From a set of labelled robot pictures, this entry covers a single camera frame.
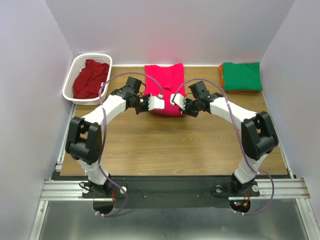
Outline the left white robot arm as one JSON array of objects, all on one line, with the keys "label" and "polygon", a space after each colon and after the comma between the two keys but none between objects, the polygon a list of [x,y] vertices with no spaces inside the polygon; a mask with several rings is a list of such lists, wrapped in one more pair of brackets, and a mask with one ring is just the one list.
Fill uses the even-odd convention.
[{"label": "left white robot arm", "polygon": [[147,112],[149,95],[141,97],[140,87],[145,84],[134,77],[128,77],[126,84],[113,90],[102,102],[83,117],[73,117],[69,123],[65,151],[82,167],[88,177],[88,183],[81,183],[85,193],[94,193],[100,197],[108,196],[112,191],[110,174],[101,169],[101,158],[106,142],[106,125],[128,108]]}]

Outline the bright pink t shirt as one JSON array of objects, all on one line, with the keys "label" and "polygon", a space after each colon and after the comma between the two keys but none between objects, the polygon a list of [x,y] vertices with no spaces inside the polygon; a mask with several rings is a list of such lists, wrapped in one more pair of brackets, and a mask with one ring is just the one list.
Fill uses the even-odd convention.
[{"label": "bright pink t shirt", "polygon": [[183,117],[178,106],[172,106],[170,103],[171,94],[185,82],[185,69],[182,63],[177,63],[168,67],[158,65],[145,65],[145,73],[158,81],[163,90],[163,99],[165,101],[163,110],[153,110],[154,113],[170,117]]}]

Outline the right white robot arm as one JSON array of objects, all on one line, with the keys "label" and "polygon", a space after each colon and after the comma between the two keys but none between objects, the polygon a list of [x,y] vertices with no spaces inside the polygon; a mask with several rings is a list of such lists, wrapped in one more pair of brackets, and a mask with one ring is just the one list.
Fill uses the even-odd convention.
[{"label": "right white robot arm", "polygon": [[231,176],[230,189],[235,195],[247,192],[260,166],[279,144],[271,116],[268,112],[254,112],[232,103],[222,88],[210,93],[206,79],[196,78],[189,86],[193,99],[175,92],[170,103],[178,106],[186,116],[197,117],[199,112],[218,116],[233,125],[242,152],[242,160]]}]

